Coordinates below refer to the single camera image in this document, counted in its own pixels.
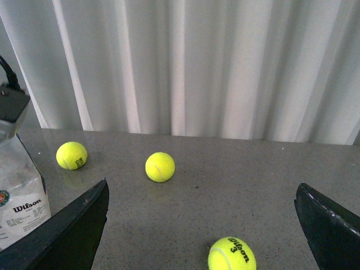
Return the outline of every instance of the curtain fold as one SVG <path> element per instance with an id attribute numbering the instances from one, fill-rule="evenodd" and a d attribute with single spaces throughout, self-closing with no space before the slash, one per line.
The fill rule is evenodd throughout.
<path id="1" fill-rule="evenodd" d="M 25 126 L 351 145 L 358 14 L 358 0 L 0 0 L 0 54 L 31 96 Z"/>

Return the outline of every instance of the black device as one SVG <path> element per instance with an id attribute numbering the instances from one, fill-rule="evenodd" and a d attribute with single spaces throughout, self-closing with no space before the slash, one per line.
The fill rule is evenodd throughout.
<path id="1" fill-rule="evenodd" d="M 360 217 L 306 183 L 295 209 L 320 270 L 360 269 Z"/>
<path id="2" fill-rule="evenodd" d="M 0 85 L 0 143 L 15 136 L 23 123 L 30 101 L 17 81 L 16 74 L 0 56 L 0 65 L 6 72 L 7 83 Z"/>
<path id="3" fill-rule="evenodd" d="M 1 270 L 90 270 L 106 222 L 106 180 L 0 252 Z"/>

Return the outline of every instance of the gray countertop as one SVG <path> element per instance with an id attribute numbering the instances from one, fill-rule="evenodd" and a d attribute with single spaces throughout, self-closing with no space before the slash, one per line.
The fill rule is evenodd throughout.
<path id="1" fill-rule="evenodd" d="M 244 240 L 258 269 L 318 269 L 294 208 L 306 182 L 360 215 L 360 147 L 22 128 L 46 180 L 54 215 L 106 177 L 107 223 L 93 269 L 207 269 L 209 247 Z M 56 151 L 78 141 L 86 165 L 62 169 Z M 172 179 L 149 180 L 154 152 L 176 163 Z"/>

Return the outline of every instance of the yellow tennis ball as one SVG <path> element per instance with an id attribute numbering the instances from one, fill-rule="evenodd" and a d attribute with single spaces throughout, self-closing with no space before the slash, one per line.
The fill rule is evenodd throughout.
<path id="1" fill-rule="evenodd" d="M 249 246 L 235 237 L 218 240 L 210 249 L 210 270 L 256 270 L 257 262 Z"/>
<path id="2" fill-rule="evenodd" d="M 149 156 L 145 163 L 147 176 L 155 182 L 165 182 L 169 180 L 175 172 L 175 162 L 173 158 L 162 152 L 157 152 Z"/>
<path id="3" fill-rule="evenodd" d="M 68 170 L 76 170 L 83 166 L 88 157 L 85 147 L 78 142 L 67 142 L 56 152 L 57 163 Z"/>

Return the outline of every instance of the plastic bag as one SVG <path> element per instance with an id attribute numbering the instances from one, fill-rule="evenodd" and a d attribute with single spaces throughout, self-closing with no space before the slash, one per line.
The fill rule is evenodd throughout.
<path id="1" fill-rule="evenodd" d="M 0 143 L 0 251 L 51 217 L 44 179 L 19 137 Z"/>

